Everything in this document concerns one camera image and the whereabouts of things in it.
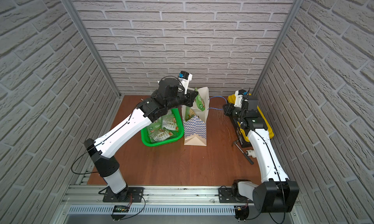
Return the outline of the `green packet with ham picture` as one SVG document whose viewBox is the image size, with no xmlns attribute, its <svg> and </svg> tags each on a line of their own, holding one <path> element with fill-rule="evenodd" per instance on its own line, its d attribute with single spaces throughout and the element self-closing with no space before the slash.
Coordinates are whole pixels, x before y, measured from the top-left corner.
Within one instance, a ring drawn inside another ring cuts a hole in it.
<svg viewBox="0 0 374 224">
<path fill-rule="evenodd" d="M 205 101 L 201 98 L 201 96 L 199 94 L 195 98 L 195 102 L 196 102 L 197 108 L 200 111 L 202 111 L 202 112 L 205 111 L 205 109 L 206 109 Z"/>
</svg>

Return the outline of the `white blue checkered paper bag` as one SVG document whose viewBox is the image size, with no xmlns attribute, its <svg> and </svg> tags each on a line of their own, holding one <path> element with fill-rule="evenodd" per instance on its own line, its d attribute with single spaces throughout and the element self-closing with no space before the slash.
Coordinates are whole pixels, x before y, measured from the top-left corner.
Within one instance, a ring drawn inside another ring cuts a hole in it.
<svg viewBox="0 0 374 224">
<path fill-rule="evenodd" d="M 193 106 L 191 107 L 196 116 L 191 118 L 189 121 L 185 121 L 185 111 L 187 106 L 182 106 L 182 121 L 184 126 L 184 145 L 188 146 L 207 146 L 207 119 L 209 111 L 223 111 L 223 108 L 211 107 L 210 100 L 212 98 L 223 98 L 225 100 L 224 104 L 227 104 L 228 101 L 223 96 L 210 96 L 209 88 L 195 88 L 195 91 L 198 91 L 201 98 L 205 101 L 206 109 L 205 111 L 200 111 L 197 108 L 196 102 L 194 101 Z"/>
</svg>

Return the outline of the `green plastic basket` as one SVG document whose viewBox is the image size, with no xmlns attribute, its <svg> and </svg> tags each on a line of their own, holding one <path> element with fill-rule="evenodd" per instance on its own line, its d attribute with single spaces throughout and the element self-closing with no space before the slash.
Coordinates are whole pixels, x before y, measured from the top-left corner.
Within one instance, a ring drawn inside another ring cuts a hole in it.
<svg viewBox="0 0 374 224">
<path fill-rule="evenodd" d="M 141 139 L 148 147 L 157 147 L 178 141 L 184 135 L 178 109 L 168 110 L 165 116 L 141 130 Z"/>
</svg>

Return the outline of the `green soup packet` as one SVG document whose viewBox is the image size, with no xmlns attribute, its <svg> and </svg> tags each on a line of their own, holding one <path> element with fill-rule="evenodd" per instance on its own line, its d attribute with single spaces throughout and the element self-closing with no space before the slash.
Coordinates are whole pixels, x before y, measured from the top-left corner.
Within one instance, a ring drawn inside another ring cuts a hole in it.
<svg viewBox="0 0 374 224">
<path fill-rule="evenodd" d="M 189 121 L 191 118 L 196 116 L 194 110 L 191 107 L 186 107 L 185 111 L 185 121 Z"/>
</svg>

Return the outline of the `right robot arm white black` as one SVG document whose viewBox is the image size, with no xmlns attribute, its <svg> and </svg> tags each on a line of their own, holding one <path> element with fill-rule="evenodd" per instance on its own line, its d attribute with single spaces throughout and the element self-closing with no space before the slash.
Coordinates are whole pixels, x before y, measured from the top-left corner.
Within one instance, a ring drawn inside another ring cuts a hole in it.
<svg viewBox="0 0 374 224">
<path fill-rule="evenodd" d="M 291 181 L 283 170 L 271 144 L 271 127 L 264 118 L 256 96 L 244 90 L 231 95 L 223 106 L 236 130 L 238 141 L 235 145 L 250 148 L 244 152 L 249 162 L 257 159 L 261 183 L 236 180 L 232 188 L 235 196 L 253 201 L 260 213 L 291 212 L 300 192 L 297 182 Z"/>
</svg>

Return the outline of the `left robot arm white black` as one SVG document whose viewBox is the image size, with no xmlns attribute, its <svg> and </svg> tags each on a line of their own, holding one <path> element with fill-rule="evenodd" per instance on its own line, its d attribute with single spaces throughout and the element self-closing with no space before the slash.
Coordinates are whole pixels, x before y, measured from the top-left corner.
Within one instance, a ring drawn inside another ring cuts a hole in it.
<svg viewBox="0 0 374 224">
<path fill-rule="evenodd" d="M 198 92 L 189 88 L 192 74 L 182 71 L 178 77 L 166 76 L 152 95 L 136 105 L 131 114 L 108 133 L 84 142 L 99 175 L 114 194 L 128 192 L 115 153 L 135 134 L 166 115 L 169 110 L 185 105 L 193 106 Z"/>
</svg>

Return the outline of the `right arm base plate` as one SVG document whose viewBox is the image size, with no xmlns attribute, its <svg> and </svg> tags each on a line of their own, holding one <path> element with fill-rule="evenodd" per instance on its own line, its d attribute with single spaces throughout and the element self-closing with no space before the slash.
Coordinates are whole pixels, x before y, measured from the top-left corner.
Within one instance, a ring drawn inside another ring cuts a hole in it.
<svg viewBox="0 0 374 224">
<path fill-rule="evenodd" d="M 234 193 L 232 188 L 227 188 L 226 186 L 221 186 L 218 189 L 218 198 L 220 203 L 252 203 L 248 198 Z"/>
</svg>

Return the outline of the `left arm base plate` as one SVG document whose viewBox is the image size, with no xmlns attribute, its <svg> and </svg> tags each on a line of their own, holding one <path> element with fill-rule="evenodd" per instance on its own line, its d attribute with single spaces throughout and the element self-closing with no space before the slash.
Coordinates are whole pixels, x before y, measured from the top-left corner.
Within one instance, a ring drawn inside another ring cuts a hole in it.
<svg viewBox="0 0 374 224">
<path fill-rule="evenodd" d="M 103 202 L 104 203 L 130 203 L 132 199 L 133 203 L 141 203 L 144 187 L 128 187 L 118 194 L 114 193 L 110 187 L 107 187 L 104 192 Z"/>
</svg>

